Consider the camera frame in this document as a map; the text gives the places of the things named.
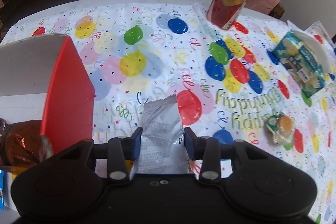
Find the silver white snack bag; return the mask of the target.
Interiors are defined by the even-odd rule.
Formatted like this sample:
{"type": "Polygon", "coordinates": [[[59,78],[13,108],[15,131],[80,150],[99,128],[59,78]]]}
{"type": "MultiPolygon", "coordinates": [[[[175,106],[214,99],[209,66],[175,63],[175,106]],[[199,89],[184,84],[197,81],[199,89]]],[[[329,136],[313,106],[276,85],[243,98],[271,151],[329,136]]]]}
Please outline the silver white snack bag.
{"type": "Polygon", "coordinates": [[[147,102],[143,110],[141,150],[137,173],[185,174],[189,158],[175,94],[147,102]]]}

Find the dark red foil bag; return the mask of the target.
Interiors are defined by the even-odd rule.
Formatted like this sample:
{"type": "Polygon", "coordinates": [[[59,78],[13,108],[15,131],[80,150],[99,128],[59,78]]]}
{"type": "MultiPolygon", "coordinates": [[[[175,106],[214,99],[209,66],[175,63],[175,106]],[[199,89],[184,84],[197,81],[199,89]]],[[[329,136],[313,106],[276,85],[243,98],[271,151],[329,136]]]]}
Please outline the dark red foil bag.
{"type": "Polygon", "coordinates": [[[41,134],[41,121],[7,123],[1,119],[1,167],[30,168],[53,156],[49,138],[41,134]]]}

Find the balloon birthday tablecloth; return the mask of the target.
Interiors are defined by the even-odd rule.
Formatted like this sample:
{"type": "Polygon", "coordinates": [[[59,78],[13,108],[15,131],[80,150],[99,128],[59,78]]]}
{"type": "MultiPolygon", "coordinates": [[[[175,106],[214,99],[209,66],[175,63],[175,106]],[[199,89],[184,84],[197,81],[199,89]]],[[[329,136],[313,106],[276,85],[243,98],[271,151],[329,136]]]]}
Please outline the balloon birthday tablecloth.
{"type": "Polygon", "coordinates": [[[182,127],[243,139],[311,175],[318,196],[310,216],[335,223],[335,71],[307,98],[271,54],[289,30],[249,10],[218,29],[200,0],[83,0],[20,20],[2,43],[71,37],[95,89],[96,143],[130,135],[146,102],[175,94],[182,127]],[[266,130],[276,113],[295,121],[290,144],[274,144],[266,130]]]}

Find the egg yolk pastry packet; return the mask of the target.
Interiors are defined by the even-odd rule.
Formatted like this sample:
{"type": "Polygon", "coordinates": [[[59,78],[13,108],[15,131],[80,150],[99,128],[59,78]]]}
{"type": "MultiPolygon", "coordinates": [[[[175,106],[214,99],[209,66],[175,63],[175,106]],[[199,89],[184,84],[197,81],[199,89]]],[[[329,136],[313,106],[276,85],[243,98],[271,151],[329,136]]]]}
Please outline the egg yolk pastry packet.
{"type": "Polygon", "coordinates": [[[293,140],[295,121],[284,113],[271,115],[265,121],[266,130],[271,134],[274,144],[287,145],[293,140]]]}

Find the red white cardboard box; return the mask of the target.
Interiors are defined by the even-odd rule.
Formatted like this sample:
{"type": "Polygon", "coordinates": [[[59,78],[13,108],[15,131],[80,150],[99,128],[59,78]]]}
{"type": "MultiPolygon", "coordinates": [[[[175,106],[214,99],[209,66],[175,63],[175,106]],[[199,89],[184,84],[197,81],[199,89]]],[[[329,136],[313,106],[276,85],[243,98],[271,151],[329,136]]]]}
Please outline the red white cardboard box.
{"type": "Polygon", "coordinates": [[[54,154],[16,174],[10,197],[21,217],[79,216],[101,191],[92,138],[95,90],[69,36],[32,36],[1,46],[1,119],[40,120],[54,154]]]}

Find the blue snack packet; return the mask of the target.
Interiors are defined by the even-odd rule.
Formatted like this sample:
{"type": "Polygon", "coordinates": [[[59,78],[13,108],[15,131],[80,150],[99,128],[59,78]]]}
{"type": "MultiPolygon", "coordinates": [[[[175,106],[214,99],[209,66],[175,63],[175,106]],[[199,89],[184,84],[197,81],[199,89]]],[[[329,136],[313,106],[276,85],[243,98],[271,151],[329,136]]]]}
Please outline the blue snack packet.
{"type": "Polygon", "coordinates": [[[4,200],[3,200],[3,190],[4,190],[3,178],[4,178],[4,171],[0,170],[0,209],[1,210],[5,209],[4,200]]]}

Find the pink cloth on chair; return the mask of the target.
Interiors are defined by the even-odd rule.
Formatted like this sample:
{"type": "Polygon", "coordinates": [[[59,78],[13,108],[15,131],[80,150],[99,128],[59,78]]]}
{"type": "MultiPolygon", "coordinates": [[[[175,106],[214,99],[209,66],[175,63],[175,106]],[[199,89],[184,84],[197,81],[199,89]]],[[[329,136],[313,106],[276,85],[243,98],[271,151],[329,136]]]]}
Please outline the pink cloth on chair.
{"type": "Polygon", "coordinates": [[[280,0],[246,0],[245,8],[269,14],[279,3],[280,0]]]}

